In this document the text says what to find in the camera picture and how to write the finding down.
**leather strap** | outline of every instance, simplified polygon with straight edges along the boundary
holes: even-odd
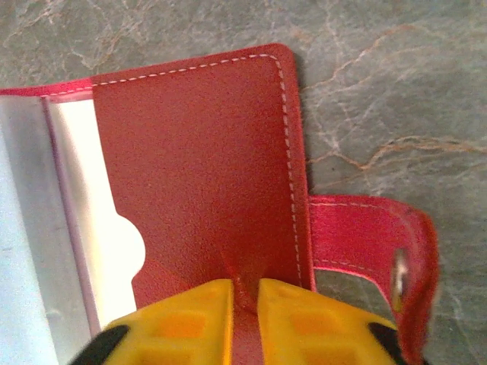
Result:
[[[438,282],[436,234],[429,217],[387,198],[312,195],[310,222],[314,267],[373,281],[391,308],[395,254],[404,251],[405,290],[393,314],[404,358],[421,364]]]

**wallet flap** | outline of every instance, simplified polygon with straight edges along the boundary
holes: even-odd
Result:
[[[429,217],[387,198],[312,195],[310,223],[314,267],[373,281],[393,309],[403,356],[422,363],[438,282]]]
[[[248,313],[255,313],[260,278],[311,288],[288,48],[242,49],[93,82],[116,210],[145,241],[145,263],[132,281],[139,307],[216,278],[233,279],[235,303]],[[246,328],[235,322],[236,332]]]

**marble surface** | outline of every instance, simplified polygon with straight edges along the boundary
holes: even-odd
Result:
[[[0,87],[268,42],[297,57],[312,193],[427,211],[443,290],[428,359],[487,363],[487,14],[483,0],[6,0]],[[360,279],[320,290],[384,312]]]

